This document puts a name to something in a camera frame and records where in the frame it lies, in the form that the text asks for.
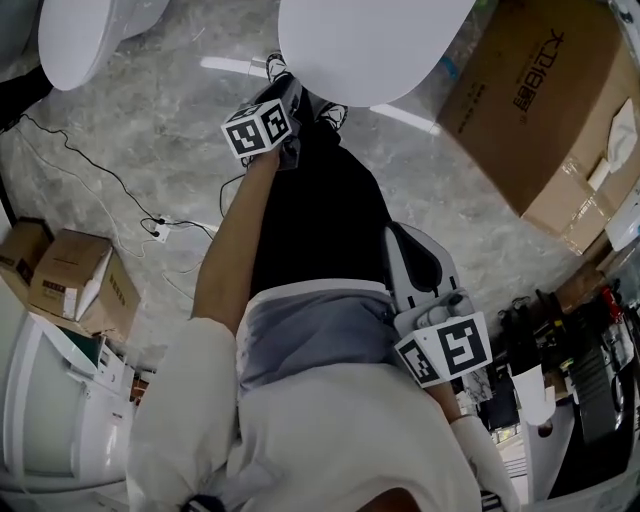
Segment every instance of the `marble tile floor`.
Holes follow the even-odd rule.
[[[277,48],[277,12],[276,0],[171,0],[162,20],[121,43],[88,84],[53,91],[29,114],[66,130],[74,146],[118,173],[149,211],[218,226],[220,187],[242,172],[220,124],[265,85],[263,61]],[[446,55],[459,68],[490,14],[491,2],[474,9],[451,44]],[[30,69],[35,59],[27,54],[5,76]],[[434,126],[453,83],[439,65],[392,105],[352,109],[343,144],[378,179],[392,217],[450,251],[462,284],[495,327],[497,312],[514,297],[553,289],[580,258],[519,220]],[[127,348],[133,361],[154,367],[178,342],[174,333],[189,316],[209,238],[194,228],[176,229],[165,244],[147,241],[142,212],[116,180],[63,142],[27,120],[0,137],[0,172],[12,203],[54,230],[119,236],[142,295]],[[228,189],[225,204],[235,190]]]

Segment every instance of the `black and white sneaker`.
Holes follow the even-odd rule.
[[[275,82],[278,78],[290,75],[287,69],[287,63],[280,52],[275,52],[267,57],[267,78],[269,83]]]
[[[329,122],[335,131],[338,131],[347,120],[348,113],[348,107],[345,107],[344,105],[337,105],[336,103],[329,103],[322,109],[322,112],[320,112],[318,121],[324,119]]]

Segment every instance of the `white sleeve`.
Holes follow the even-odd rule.
[[[179,510],[226,463],[236,433],[235,353],[231,332],[202,318],[167,350],[131,431],[132,511]]]
[[[497,494],[507,512],[518,512],[520,500],[516,490],[493,439],[480,419],[465,416],[454,421],[451,428],[480,488]]]

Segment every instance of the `large cardboard box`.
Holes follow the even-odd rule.
[[[0,245],[0,276],[25,305],[33,272],[52,240],[44,221],[20,219]]]
[[[438,122],[509,205],[584,252],[640,176],[640,145],[595,192],[613,117],[638,72],[606,5],[503,0]]]
[[[140,296],[106,238],[61,231],[37,266],[30,309],[83,336],[124,342]]]

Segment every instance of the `black cable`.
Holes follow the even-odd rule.
[[[223,219],[224,219],[224,212],[222,211],[222,193],[224,192],[224,188],[227,185],[231,185],[231,183],[233,183],[234,181],[239,180],[240,178],[244,178],[246,174],[247,173],[245,172],[245,173],[242,173],[240,176],[236,176],[235,178],[231,178],[229,181],[225,181],[222,184],[222,187],[220,187],[220,215],[222,215]]]
[[[133,196],[133,194],[131,194],[131,192],[129,192],[129,189],[127,189],[126,185],[124,184],[124,181],[122,181],[120,179],[120,176],[118,176],[115,172],[110,171],[109,169],[106,169],[106,168],[102,167],[101,165],[96,164],[95,162],[93,162],[87,155],[85,155],[79,149],[69,146],[69,136],[67,135],[67,132],[65,132],[64,130],[60,130],[60,129],[58,129],[58,130],[49,130],[48,128],[44,128],[44,127],[40,126],[35,119],[33,119],[32,117],[30,117],[27,114],[22,114],[20,116],[20,118],[23,118],[23,117],[26,117],[29,121],[31,121],[33,124],[35,124],[42,131],[45,131],[45,132],[50,133],[52,135],[56,135],[58,133],[61,133],[64,136],[64,147],[65,148],[67,148],[68,150],[73,151],[75,153],[78,153],[82,158],[84,158],[89,164],[91,164],[96,169],[99,169],[99,170],[101,170],[103,172],[106,172],[107,174],[110,174],[111,176],[113,176],[116,180],[118,180],[118,183],[120,183],[120,185],[122,185],[122,189],[124,190],[125,194],[127,194],[131,199],[133,199],[135,201],[135,203],[138,205],[138,208],[140,208],[150,218],[155,220],[155,217],[153,215],[151,215],[147,210],[145,210],[144,207],[140,204],[140,201],[138,201]]]
[[[79,149],[69,146],[69,135],[67,135],[67,132],[65,132],[64,130],[60,130],[60,129],[58,129],[58,130],[49,130],[48,128],[44,128],[43,126],[40,126],[35,119],[33,119],[31,116],[29,116],[27,114],[22,114],[18,120],[22,119],[23,117],[27,118],[29,121],[31,121],[34,125],[36,125],[40,130],[42,130],[44,132],[50,133],[52,135],[56,135],[58,133],[61,133],[64,136],[64,147],[65,148],[67,148],[68,150],[73,151],[75,153],[78,153],[82,158],[84,158],[93,167],[95,167],[96,169],[99,169],[100,171],[106,172],[107,174],[113,176],[116,180],[118,180],[118,183],[120,183],[120,185],[122,186],[122,189],[124,190],[125,194],[127,194],[131,199],[133,199],[133,201],[138,205],[138,208],[140,208],[140,210],[142,210],[142,212],[145,215],[147,215],[147,217],[145,217],[144,219],[140,220],[140,226],[142,226],[142,229],[144,229],[147,233],[149,233],[154,238],[158,236],[158,232],[157,231],[150,230],[147,226],[144,225],[144,223],[146,221],[148,221],[148,220],[151,220],[151,221],[155,222],[156,224],[161,224],[162,225],[162,224],[165,224],[165,220],[161,219],[161,218],[154,217],[151,213],[149,213],[140,204],[140,201],[138,201],[135,198],[135,196],[133,194],[131,194],[131,192],[129,192],[129,189],[127,189],[127,187],[124,184],[124,182],[122,181],[122,179],[120,179],[120,176],[118,176],[115,172],[110,171],[109,169],[107,169],[105,167],[102,167],[101,165],[96,164],[95,162],[93,162],[87,155],[85,155]],[[228,185],[229,183],[241,178],[242,176],[238,176],[238,177],[228,181],[224,185],[222,185],[222,188],[220,189],[220,213],[222,213],[222,191],[223,191],[224,187],[226,185]],[[179,222],[167,223],[168,226],[181,226],[181,225],[185,225],[185,224],[200,228],[202,231],[204,231],[207,234],[207,236],[211,240],[213,240],[213,237],[211,236],[211,233],[209,233],[209,230],[207,228],[205,228],[204,226],[198,224],[197,222],[192,222],[190,220],[184,220],[184,221],[179,221]]]

